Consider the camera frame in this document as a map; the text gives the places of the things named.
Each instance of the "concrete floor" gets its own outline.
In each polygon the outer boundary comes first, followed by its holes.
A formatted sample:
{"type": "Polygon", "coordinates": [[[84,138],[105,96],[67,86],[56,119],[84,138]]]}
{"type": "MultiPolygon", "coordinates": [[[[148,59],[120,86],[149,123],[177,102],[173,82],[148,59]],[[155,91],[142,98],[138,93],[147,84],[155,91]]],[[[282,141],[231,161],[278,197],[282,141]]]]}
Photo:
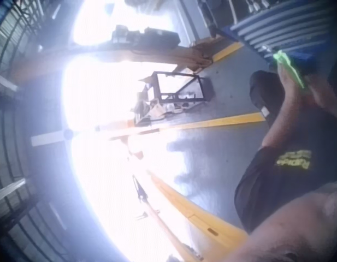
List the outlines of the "concrete floor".
{"type": "MultiPolygon", "coordinates": [[[[170,124],[257,112],[249,98],[249,78],[261,69],[267,70],[267,64],[245,47],[212,65],[200,74],[211,82],[212,100],[170,124]]],[[[178,192],[242,228],[234,191],[267,130],[266,123],[253,123],[167,131],[146,136],[144,155],[149,167],[178,192]]]]}

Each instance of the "green object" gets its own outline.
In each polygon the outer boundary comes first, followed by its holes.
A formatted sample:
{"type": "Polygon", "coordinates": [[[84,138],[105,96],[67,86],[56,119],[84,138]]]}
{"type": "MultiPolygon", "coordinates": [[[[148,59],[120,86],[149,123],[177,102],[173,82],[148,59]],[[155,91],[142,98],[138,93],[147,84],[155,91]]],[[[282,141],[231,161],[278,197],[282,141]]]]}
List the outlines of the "green object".
{"type": "Polygon", "coordinates": [[[281,50],[273,55],[278,64],[282,64],[291,74],[294,81],[296,81],[302,89],[305,89],[305,84],[299,72],[291,65],[291,60],[288,55],[281,50]]]}

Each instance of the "sunlight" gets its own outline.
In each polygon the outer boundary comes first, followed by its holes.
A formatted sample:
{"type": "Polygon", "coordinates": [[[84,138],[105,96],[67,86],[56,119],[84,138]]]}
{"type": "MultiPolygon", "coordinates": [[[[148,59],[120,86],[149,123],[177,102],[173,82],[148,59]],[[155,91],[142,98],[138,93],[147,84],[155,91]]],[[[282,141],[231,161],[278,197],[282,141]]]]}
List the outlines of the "sunlight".
{"type": "Polygon", "coordinates": [[[131,261],[165,261],[173,247],[143,213],[127,162],[127,149],[119,141],[104,141],[96,134],[72,141],[73,166],[87,202],[106,234],[131,261]]]}
{"type": "Polygon", "coordinates": [[[154,70],[172,71],[176,65],[147,62],[104,63],[93,57],[73,60],[64,72],[63,104],[68,127],[84,130],[132,117],[138,80],[154,70]]]}
{"type": "Polygon", "coordinates": [[[79,45],[96,45],[109,41],[116,25],[127,26],[130,31],[147,27],[173,31],[168,15],[150,16],[137,13],[124,0],[88,0],[84,1],[74,25],[73,38],[79,45]],[[111,14],[106,5],[113,4],[111,14]]]}
{"type": "MultiPolygon", "coordinates": [[[[172,30],[167,16],[138,14],[123,0],[86,0],[76,18],[73,39],[79,45],[97,45],[111,39],[116,25],[143,31],[146,27],[172,30]]],[[[166,261],[174,248],[143,213],[134,190],[127,148],[109,141],[94,127],[133,118],[137,92],[153,71],[171,72],[175,64],[105,63],[80,56],[68,64],[63,79],[63,109],[68,128],[79,131],[72,140],[72,161],[80,188],[102,228],[131,261],[166,261]]]]}

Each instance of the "skin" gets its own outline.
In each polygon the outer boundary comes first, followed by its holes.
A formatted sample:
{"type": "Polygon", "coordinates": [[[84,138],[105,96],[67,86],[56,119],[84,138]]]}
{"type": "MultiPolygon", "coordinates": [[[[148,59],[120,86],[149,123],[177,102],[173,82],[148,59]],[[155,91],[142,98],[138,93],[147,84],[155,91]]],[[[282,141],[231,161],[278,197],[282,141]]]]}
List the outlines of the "skin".
{"type": "Polygon", "coordinates": [[[293,130],[301,105],[298,85],[282,65],[278,66],[277,71],[285,90],[285,99],[275,122],[262,141],[262,147],[279,148],[285,143],[293,130]]]}
{"type": "Polygon", "coordinates": [[[306,76],[305,81],[316,104],[337,118],[337,96],[328,81],[318,75],[306,76]]]}
{"type": "MultiPolygon", "coordinates": [[[[285,90],[280,112],[262,147],[279,148],[293,130],[301,104],[308,101],[337,117],[337,97],[327,81],[307,76],[310,95],[301,95],[286,70],[278,74],[285,90]]],[[[267,218],[225,262],[326,262],[337,250],[337,182],[294,199],[267,218]]]]}
{"type": "Polygon", "coordinates": [[[225,262],[328,261],[337,250],[337,182],[266,219],[225,262]]]}
{"type": "Polygon", "coordinates": [[[337,118],[337,97],[326,79],[318,75],[306,76],[305,81],[311,93],[301,94],[299,86],[282,65],[278,66],[277,72],[285,90],[285,99],[274,124],[262,141],[262,147],[281,148],[295,126],[303,104],[315,103],[337,118]]]}

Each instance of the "knee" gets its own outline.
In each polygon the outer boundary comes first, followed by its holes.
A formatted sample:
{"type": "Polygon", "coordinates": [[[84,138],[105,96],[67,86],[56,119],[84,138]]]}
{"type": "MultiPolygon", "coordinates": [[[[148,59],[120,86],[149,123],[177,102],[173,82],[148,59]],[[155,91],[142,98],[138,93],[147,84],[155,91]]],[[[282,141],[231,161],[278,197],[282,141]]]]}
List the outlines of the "knee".
{"type": "Polygon", "coordinates": [[[268,72],[262,70],[254,72],[250,77],[250,86],[262,82],[262,80],[266,78],[268,74],[268,72]]]}

